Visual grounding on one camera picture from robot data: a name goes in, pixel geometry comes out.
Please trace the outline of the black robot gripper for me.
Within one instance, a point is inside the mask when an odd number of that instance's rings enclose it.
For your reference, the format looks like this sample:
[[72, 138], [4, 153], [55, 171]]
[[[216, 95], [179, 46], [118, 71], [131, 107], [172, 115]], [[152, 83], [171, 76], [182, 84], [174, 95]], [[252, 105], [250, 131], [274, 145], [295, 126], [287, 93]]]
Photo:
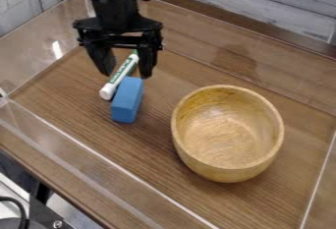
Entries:
[[110, 76], [118, 65], [112, 48], [134, 48], [140, 76], [148, 79], [158, 63], [158, 51], [163, 49], [163, 24], [139, 13], [136, 0], [91, 2], [96, 16], [78, 20], [74, 28], [98, 70]]

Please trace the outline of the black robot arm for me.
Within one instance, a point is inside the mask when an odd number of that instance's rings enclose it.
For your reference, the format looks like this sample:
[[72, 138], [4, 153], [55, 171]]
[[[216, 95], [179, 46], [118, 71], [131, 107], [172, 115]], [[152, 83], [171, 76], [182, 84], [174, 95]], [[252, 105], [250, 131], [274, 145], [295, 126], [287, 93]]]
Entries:
[[114, 49], [135, 49], [140, 77], [148, 79], [158, 64], [158, 52], [163, 49], [163, 24], [139, 13], [138, 0], [91, 1], [96, 16], [72, 24], [79, 45], [106, 76], [112, 74], [118, 64]]

